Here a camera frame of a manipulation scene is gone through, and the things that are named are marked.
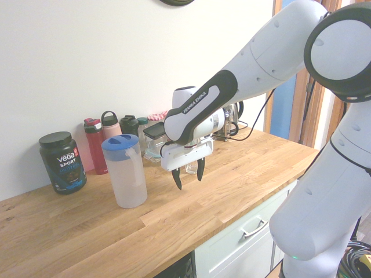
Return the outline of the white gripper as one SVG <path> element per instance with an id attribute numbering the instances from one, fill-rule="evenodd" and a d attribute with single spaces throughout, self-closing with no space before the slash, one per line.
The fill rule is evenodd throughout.
<path id="1" fill-rule="evenodd" d="M 161 150 L 161 166 L 166 171 L 172 171 L 172 177 L 177 187 L 182 190 L 179 167 L 197 160 L 197 179 L 201 181 L 205 169 L 205 157 L 211 155 L 212 152 L 212 138 L 204 138 L 192 148 L 186 148 L 179 144 L 166 145 Z"/>

